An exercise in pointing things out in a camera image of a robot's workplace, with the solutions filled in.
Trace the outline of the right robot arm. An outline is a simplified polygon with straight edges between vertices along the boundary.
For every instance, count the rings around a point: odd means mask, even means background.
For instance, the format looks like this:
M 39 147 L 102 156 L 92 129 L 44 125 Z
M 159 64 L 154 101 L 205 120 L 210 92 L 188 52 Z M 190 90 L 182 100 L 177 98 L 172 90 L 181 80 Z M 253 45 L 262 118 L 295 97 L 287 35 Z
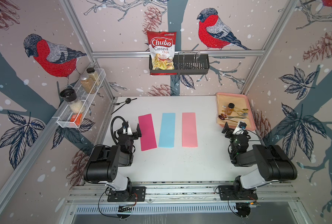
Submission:
M 235 178 L 231 192 L 233 194 L 254 194 L 255 189 L 276 181 L 289 181 L 297 178 L 297 169 L 284 151 L 278 146 L 255 144 L 249 149 L 251 136 L 246 123 L 239 122 L 235 129 L 226 123 L 222 133 L 230 140 L 228 155 L 236 167 L 257 168 Z

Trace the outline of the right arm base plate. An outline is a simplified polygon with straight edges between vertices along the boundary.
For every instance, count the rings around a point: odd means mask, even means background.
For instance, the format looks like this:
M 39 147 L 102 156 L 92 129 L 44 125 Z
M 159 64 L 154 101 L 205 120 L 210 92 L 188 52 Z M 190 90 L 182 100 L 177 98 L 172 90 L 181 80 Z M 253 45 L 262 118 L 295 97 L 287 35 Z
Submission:
M 233 185 L 220 185 L 217 187 L 217 192 L 222 201 L 227 200 L 258 200 L 255 189 L 240 189 L 236 190 Z

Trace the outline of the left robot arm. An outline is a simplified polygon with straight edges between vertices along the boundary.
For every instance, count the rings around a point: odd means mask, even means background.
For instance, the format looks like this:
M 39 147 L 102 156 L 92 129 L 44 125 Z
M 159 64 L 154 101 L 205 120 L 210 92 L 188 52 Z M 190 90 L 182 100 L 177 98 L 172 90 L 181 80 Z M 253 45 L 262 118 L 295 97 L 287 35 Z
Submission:
M 132 183 L 128 177 L 119 174 L 119 167 L 129 167 L 134 158 L 134 141 L 142 137 L 140 126 L 132 132 L 128 122 L 116 131 L 118 139 L 110 147 L 97 145 L 83 171 L 83 178 L 90 183 L 103 183 L 115 193 L 131 195 Z

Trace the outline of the light pink paper sheet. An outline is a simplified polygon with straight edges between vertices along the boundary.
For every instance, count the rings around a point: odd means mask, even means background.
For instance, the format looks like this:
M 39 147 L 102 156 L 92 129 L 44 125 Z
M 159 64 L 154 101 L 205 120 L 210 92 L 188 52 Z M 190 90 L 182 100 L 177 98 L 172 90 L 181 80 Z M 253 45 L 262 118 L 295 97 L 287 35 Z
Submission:
M 198 147 L 195 113 L 182 114 L 182 146 Z

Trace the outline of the magenta paper sheet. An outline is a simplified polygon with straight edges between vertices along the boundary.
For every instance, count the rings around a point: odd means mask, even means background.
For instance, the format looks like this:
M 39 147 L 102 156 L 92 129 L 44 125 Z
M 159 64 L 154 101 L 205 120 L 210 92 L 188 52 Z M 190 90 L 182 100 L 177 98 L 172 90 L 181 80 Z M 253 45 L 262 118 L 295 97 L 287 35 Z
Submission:
M 156 136 L 152 115 L 147 114 L 138 117 L 139 127 L 141 130 L 141 151 L 157 148 Z

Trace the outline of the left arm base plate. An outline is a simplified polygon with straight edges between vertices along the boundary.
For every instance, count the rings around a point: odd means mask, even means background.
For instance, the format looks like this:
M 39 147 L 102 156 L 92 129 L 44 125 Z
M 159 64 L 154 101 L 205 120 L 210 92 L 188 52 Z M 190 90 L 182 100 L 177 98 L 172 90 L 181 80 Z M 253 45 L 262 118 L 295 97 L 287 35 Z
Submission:
M 111 191 L 108 194 L 108 202 L 144 202 L 146 187 L 132 187 L 131 190 Z

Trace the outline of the light blue paper sheet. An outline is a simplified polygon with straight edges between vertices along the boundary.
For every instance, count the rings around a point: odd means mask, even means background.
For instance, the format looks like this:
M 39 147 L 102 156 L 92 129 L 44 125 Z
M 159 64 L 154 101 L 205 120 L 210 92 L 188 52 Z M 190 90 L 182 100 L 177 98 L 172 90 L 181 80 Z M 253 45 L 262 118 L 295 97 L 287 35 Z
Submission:
M 163 113 L 158 147 L 173 148 L 175 139 L 175 113 Z

